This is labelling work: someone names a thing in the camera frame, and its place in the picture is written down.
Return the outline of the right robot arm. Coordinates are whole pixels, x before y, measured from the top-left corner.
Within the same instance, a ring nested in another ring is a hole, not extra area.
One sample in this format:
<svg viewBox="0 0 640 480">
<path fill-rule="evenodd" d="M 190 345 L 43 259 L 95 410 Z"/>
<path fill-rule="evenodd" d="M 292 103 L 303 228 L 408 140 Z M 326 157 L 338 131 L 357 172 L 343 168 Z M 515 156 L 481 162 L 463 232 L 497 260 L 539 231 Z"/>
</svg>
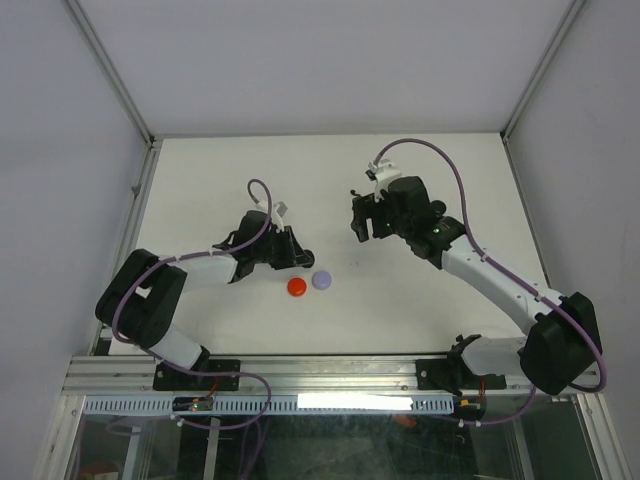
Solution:
<svg viewBox="0 0 640 480">
<path fill-rule="evenodd" d="M 456 393 L 487 375 L 526 377 L 551 395 L 575 387 L 602 352 L 595 308 L 585 295 L 536 287 L 498 268 L 465 226 L 431 200 L 422 180 L 399 177 L 374 193 L 352 195 L 351 228 L 361 242 L 396 235 L 414 255 L 464 281 L 520 329 L 511 338 L 458 336 L 442 373 L 432 381 Z"/>
</svg>

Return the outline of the red charging case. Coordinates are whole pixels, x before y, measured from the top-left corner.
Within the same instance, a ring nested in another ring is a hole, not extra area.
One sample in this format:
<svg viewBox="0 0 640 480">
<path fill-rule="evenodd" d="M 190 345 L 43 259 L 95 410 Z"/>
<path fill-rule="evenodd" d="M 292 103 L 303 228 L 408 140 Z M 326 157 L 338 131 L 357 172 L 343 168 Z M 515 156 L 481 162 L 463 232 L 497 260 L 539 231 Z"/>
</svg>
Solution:
<svg viewBox="0 0 640 480">
<path fill-rule="evenodd" d="M 293 277 L 287 282 L 287 292 L 293 297 L 300 297 L 307 291 L 307 283 L 304 278 Z"/>
</svg>

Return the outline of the black charging case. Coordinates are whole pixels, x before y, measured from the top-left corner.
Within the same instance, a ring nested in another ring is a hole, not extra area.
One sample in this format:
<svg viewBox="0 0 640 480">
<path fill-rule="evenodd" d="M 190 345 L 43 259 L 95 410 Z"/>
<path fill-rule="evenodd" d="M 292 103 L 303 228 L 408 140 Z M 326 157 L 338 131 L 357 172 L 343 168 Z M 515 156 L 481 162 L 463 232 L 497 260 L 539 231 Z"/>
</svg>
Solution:
<svg viewBox="0 0 640 480">
<path fill-rule="evenodd" d="M 443 216 L 446 213 L 447 209 L 446 204 L 440 200 L 432 201 L 430 207 L 438 216 Z"/>
<path fill-rule="evenodd" d="M 315 256 L 310 250 L 304 250 L 297 256 L 297 262 L 302 268 L 311 268 L 315 263 Z"/>
</svg>

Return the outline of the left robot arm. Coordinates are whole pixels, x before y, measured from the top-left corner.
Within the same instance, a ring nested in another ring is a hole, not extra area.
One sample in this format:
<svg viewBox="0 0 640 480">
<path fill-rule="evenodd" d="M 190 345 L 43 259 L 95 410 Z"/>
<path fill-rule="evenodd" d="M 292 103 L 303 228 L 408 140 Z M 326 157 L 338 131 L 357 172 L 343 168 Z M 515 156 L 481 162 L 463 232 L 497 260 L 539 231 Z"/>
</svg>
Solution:
<svg viewBox="0 0 640 480">
<path fill-rule="evenodd" d="M 285 270 L 314 263 L 291 226 L 249 210 L 236 230 L 206 251 L 164 258 L 146 249 L 130 253 L 99 298 L 95 316 L 114 338 L 170 364 L 175 377 L 194 389 L 208 380 L 210 352 L 174 324 L 181 296 L 237 283 L 259 264 Z"/>
</svg>

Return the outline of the purple charging case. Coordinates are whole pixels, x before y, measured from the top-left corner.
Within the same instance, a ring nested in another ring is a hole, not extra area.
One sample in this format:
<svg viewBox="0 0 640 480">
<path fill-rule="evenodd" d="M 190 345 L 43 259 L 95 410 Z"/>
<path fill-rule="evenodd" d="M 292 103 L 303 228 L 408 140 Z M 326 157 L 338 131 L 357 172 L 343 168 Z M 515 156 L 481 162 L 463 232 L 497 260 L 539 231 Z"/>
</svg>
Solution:
<svg viewBox="0 0 640 480">
<path fill-rule="evenodd" d="M 332 285 L 332 276 L 325 270 L 319 270 L 312 275 L 312 285 L 318 290 L 326 290 Z"/>
</svg>

